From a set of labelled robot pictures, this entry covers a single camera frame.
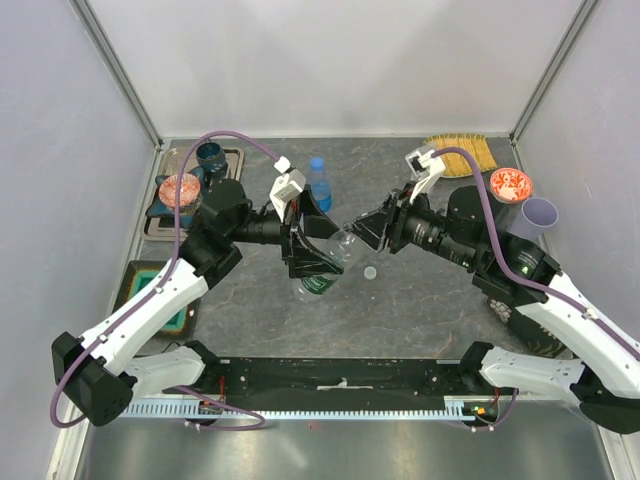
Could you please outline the white bottle cap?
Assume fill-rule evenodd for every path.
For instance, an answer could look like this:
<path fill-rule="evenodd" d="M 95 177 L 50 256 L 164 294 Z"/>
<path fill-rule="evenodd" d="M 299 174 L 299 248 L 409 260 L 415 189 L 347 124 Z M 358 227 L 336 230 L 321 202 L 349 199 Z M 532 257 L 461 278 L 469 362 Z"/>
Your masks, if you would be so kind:
<path fill-rule="evenodd" d="M 373 280 L 377 276 L 377 270 L 373 266 L 367 266 L 363 271 L 364 278 L 367 280 Z"/>

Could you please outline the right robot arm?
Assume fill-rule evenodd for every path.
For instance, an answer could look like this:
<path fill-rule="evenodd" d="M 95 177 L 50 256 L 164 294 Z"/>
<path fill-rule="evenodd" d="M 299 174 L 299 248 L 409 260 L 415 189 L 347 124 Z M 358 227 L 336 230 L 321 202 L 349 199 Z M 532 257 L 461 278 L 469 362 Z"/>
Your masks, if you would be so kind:
<path fill-rule="evenodd" d="M 472 274 L 488 298 L 544 328 L 573 360 L 520 355 L 474 342 L 460 360 L 458 381 L 477 394 L 490 385 L 565 401 L 619 434 L 639 430 L 639 343 L 575 287 L 541 247 L 495 227 L 502 209 L 485 190 L 460 187 L 447 208 L 432 210 L 412 185 L 392 190 L 377 209 L 347 224 L 370 248 L 395 254 L 415 245 Z"/>

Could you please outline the green-label Cestbon bottle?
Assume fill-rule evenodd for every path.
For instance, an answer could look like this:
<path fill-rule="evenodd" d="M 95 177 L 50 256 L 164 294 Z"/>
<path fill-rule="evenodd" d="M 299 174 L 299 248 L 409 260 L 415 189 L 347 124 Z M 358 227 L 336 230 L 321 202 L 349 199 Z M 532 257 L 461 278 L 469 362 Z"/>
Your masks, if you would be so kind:
<path fill-rule="evenodd" d="M 321 248 L 323 263 L 294 281 L 293 292 L 302 302 L 320 299 L 364 257 L 366 245 L 353 233 L 339 230 Z"/>

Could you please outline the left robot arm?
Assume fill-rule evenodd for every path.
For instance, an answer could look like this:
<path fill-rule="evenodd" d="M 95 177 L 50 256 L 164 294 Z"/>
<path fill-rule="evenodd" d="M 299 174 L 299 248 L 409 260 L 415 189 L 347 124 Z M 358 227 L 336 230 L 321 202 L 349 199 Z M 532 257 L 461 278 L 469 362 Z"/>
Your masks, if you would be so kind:
<path fill-rule="evenodd" d="M 186 239 L 144 289 L 100 324 L 52 343 L 55 394 L 65 395 L 92 425 L 116 419 L 135 399 L 166 389 L 208 393 L 219 382 L 218 357 L 190 341 L 162 354 L 138 352 L 174 315 L 219 284 L 240 262 L 239 243 L 278 245 L 291 278 L 342 273 L 313 245 L 338 226 L 322 212 L 308 186 L 275 183 L 283 200 L 273 211 L 252 208 L 241 183 L 219 180 L 204 194 Z"/>

